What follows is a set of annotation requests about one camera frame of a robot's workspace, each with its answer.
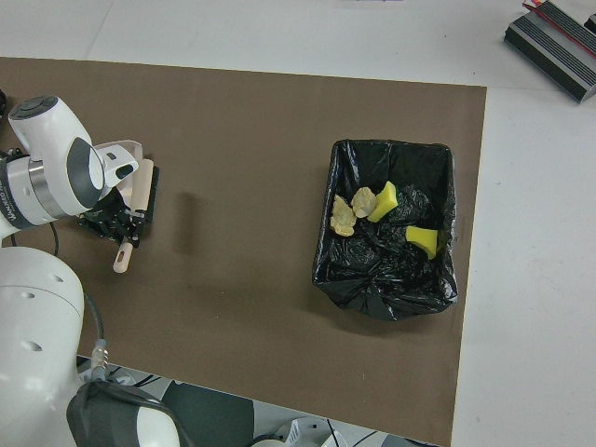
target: brown cardboard surface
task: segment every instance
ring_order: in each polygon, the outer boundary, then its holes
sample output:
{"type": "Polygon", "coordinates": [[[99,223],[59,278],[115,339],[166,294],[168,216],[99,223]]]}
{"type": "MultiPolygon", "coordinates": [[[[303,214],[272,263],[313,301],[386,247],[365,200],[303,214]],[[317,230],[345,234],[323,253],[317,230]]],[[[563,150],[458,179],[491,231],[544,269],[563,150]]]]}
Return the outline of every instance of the brown cardboard surface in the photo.
{"type": "MultiPolygon", "coordinates": [[[[401,436],[450,443],[485,88],[89,61],[0,59],[9,106],[63,98],[95,143],[161,168],[155,221],[125,275],[116,244],[59,223],[61,257],[103,314],[111,360],[401,436]],[[400,323],[311,284],[335,141],[455,154],[458,305],[400,323]]],[[[18,145],[2,123],[0,147],[18,145]]],[[[50,251],[49,228],[18,234],[50,251]]],[[[94,328],[86,316],[80,352],[94,328]]]]}

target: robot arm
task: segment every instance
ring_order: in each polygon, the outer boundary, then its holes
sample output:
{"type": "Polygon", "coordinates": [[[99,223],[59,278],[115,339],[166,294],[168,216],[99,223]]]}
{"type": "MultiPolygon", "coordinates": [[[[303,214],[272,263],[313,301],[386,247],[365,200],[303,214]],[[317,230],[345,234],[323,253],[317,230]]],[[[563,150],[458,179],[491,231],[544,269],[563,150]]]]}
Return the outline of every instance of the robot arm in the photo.
{"type": "Polygon", "coordinates": [[[120,146],[96,151],[55,96],[23,102],[8,120],[29,155],[0,160],[0,239],[92,209],[139,167],[120,146]]]}

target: black plastic bag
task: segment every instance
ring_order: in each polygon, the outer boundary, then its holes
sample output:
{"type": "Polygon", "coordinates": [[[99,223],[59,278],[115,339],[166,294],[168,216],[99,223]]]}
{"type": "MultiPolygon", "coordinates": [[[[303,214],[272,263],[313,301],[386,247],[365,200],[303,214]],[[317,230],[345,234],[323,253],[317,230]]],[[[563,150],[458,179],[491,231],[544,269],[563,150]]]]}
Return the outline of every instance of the black plastic bag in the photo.
{"type": "Polygon", "coordinates": [[[337,142],[332,149],[313,283],[343,309],[401,320],[445,310],[457,301],[451,251],[455,225],[454,161],[442,144],[337,142]],[[334,196],[348,203],[368,186],[396,185],[398,206],[379,223],[358,219],[352,237],[330,228],[334,196]],[[437,256],[406,242],[405,228],[438,229],[437,256]]]}

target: white table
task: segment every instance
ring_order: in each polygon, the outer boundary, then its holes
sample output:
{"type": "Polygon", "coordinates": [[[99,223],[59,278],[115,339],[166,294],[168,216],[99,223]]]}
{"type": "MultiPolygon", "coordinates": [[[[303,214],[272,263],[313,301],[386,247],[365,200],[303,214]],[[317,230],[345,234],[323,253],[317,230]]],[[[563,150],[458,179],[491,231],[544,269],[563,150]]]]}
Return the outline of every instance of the white table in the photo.
{"type": "MultiPolygon", "coordinates": [[[[596,12],[556,3],[582,21],[596,12]]],[[[453,446],[594,445],[596,100],[577,105],[503,44],[521,0],[0,0],[0,11],[1,56],[488,86],[453,446]]]]}

